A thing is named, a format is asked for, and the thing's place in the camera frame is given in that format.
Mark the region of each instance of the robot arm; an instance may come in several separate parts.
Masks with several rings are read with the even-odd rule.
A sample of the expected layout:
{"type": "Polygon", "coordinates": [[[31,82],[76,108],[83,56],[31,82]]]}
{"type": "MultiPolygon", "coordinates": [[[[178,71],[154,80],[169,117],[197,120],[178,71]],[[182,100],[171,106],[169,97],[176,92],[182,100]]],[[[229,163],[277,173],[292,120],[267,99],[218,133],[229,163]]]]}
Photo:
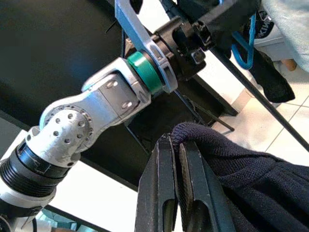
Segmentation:
{"type": "Polygon", "coordinates": [[[57,184],[80,159],[80,152],[90,148],[108,127],[149,105],[152,94],[172,92],[177,80],[204,68],[202,50],[216,44],[212,37],[217,38],[216,32],[225,25],[230,30],[230,21],[220,22],[224,15],[236,13],[231,6],[245,5],[235,14],[233,26],[239,28],[256,11],[259,0],[225,2],[226,10],[220,6],[193,24],[176,17],[150,37],[129,1],[115,1],[115,15],[138,52],[127,60],[116,59],[90,77],[81,94],[49,105],[40,125],[31,128],[11,156],[0,162],[0,231],[26,229],[53,199],[57,184]]]}

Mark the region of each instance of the black clamp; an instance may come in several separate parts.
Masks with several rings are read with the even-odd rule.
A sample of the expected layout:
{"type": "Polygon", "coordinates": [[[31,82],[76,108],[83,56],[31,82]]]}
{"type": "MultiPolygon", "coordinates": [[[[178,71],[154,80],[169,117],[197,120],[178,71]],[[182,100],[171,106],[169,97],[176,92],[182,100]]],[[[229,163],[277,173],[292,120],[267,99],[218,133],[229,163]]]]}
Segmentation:
{"type": "Polygon", "coordinates": [[[171,232],[178,202],[184,231],[235,231],[222,187],[196,144],[181,144],[175,155],[164,134],[140,179],[135,232],[171,232]]]}

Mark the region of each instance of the gray fabric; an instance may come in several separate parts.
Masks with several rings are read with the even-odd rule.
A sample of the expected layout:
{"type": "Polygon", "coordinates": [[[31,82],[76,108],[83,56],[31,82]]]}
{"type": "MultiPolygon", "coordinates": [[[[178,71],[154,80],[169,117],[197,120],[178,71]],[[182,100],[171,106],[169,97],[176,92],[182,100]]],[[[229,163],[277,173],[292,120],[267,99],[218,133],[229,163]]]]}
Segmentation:
{"type": "Polygon", "coordinates": [[[309,72],[309,0],[262,0],[297,64],[309,72]]]}

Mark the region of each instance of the black threaded cylinder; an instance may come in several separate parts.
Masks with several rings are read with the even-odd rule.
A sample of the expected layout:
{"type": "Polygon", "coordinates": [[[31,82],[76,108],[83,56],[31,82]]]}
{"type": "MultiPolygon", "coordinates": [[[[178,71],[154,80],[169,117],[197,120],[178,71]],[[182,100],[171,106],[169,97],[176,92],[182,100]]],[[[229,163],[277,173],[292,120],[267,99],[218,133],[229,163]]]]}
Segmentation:
{"type": "Polygon", "coordinates": [[[58,170],[57,176],[59,178],[51,178],[50,176],[55,174],[50,171],[44,173],[40,170],[40,172],[38,172],[38,167],[41,167],[41,165],[33,166],[31,161],[29,161],[33,159],[35,154],[30,154],[31,150],[25,147],[27,145],[23,146],[22,150],[19,149],[19,146],[11,156],[1,164],[0,177],[10,188],[22,194],[33,197],[45,197],[50,195],[57,184],[66,176],[69,169],[59,170],[59,167],[55,167],[55,170],[58,170]],[[27,155],[21,154],[20,151],[26,151],[27,155]]]}

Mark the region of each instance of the green ring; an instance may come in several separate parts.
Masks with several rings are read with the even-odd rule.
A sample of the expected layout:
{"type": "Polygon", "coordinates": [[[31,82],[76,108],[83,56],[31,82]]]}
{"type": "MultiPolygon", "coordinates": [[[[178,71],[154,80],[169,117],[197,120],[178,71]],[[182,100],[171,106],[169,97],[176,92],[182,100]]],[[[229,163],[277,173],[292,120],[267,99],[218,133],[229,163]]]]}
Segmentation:
{"type": "Polygon", "coordinates": [[[141,52],[133,53],[127,60],[141,77],[151,94],[155,94],[162,89],[162,83],[158,74],[141,52]]]}

